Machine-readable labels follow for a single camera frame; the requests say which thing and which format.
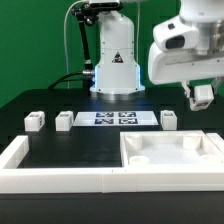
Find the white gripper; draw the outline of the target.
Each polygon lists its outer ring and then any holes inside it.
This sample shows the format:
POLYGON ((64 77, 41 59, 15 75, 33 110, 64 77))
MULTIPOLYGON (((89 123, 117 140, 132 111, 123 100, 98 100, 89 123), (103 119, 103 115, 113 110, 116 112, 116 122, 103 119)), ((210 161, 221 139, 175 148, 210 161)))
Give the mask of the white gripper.
POLYGON ((181 82, 186 98, 191 98, 189 82, 216 78, 213 83, 214 94, 224 82, 224 51, 213 55, 196 55, 190 50, 161 51, 153 43, 149 50, 148 76, 153 84, 181 82))

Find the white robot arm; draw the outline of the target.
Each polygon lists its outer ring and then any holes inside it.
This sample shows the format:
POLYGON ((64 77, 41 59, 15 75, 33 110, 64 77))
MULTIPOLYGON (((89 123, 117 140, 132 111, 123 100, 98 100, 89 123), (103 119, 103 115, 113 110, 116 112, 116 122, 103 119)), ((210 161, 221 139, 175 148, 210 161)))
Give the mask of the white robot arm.
MULTIPOLYGON (((85 57, 90 92, 114 100, 142 92, 134 58, 134 24, 120 13, 124 0, 81 0, 70 8, 81 28, 100 25, 100 60, 85 57)), ((148 77, 154 84, 224 77, 224 0, 180 0, 179 14, 153 29, 148 77)))

